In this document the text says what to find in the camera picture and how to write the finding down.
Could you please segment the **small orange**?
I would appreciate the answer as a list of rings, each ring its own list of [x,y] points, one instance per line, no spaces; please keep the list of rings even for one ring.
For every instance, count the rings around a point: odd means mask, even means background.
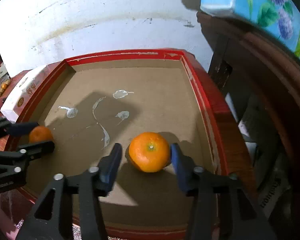
[[[45,126],[37,126],[29,133],[29,143],[54,141],[52,132]]]

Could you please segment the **large orange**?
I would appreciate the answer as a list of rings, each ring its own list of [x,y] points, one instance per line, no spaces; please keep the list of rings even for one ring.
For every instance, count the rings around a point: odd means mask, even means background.
[[[128,149],[130,162],[140,171],[155,173],[171,162],[167,140],[155,132],[143,132],[136,136]]]

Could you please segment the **white and red box lid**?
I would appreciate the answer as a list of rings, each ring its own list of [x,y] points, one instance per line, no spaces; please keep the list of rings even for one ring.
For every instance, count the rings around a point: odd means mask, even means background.
[[[0,111],[10,122],[15,123],[35,91],[59,62],[36,67],[25,74],[12,89]]]

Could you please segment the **dark wooden side table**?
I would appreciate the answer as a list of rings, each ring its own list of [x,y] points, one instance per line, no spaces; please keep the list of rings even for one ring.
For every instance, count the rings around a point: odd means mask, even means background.
[[[240,72],[264,104],[290,158],[300,204],[300,60],[264,31],[240,20],[197,12],[202,30],[218,34],[213,60]]]

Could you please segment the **red cardboard box tray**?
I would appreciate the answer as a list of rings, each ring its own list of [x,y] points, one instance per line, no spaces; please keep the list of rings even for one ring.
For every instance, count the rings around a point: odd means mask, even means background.
[[[21,194],[30,202],[56,173],[73,176],[97,164],[115,143],[123,156],[113,190],[101,199],[106,230],[125,239],[183,239],[191,198],[173,167],[137,170],[131,141],[157,132],[218,175],[237,174],[256,197],[247,147],[222,94],[194,56],[182,50],[123,50],[66,59],[47,76],[18,122],[48,127],[53,154],[33,161]]]

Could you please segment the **blue floral tissue box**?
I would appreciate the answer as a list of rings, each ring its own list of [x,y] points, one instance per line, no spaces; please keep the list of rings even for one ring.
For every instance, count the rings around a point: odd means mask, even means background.
[[[300,11],[292,0],[200,0],[200,9],[263,29],[300,59]]]

